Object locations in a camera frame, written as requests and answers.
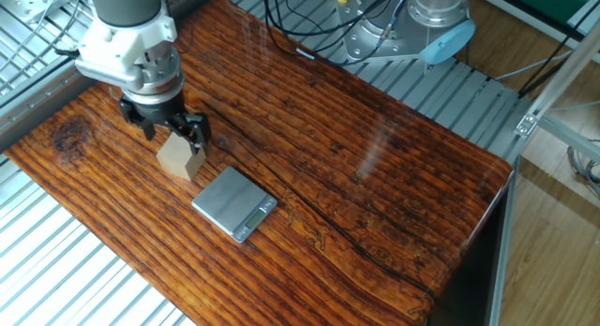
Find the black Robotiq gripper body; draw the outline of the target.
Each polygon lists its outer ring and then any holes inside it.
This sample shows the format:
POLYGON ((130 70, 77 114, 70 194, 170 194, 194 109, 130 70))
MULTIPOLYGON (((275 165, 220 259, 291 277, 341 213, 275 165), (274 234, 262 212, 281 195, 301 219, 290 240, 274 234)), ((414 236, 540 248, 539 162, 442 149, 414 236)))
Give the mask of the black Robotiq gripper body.
POLYGON ((132 102, 138 112, 151 120, 154 124, 164 125, 166 121, 174 117, 176 114, 185 113, 185 101, 182 92, 176 96, 168 98, 166 101, 158 102, 158 104, 142 104, 130 100, 127 96, 122 96, 132 102))

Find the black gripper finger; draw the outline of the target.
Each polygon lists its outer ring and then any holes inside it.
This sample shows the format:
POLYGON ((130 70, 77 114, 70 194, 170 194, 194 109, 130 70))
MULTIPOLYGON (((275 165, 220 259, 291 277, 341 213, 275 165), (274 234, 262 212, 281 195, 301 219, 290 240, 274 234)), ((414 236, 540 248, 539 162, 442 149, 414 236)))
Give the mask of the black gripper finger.
POLYGON ((135 125, 137 128, 141 129, 148 141, 151 141, 155 137, 156 130, 154 123, 142 116, 132 102, 125 98, 121 98, 119 100, 119 108, 124 120, 128 124, 135 125))
POLYGON ((205 150, 212 137, 211 127, 205 113, 179 113, 167 121, 168 128, 182 138, 193 154, 205 150))

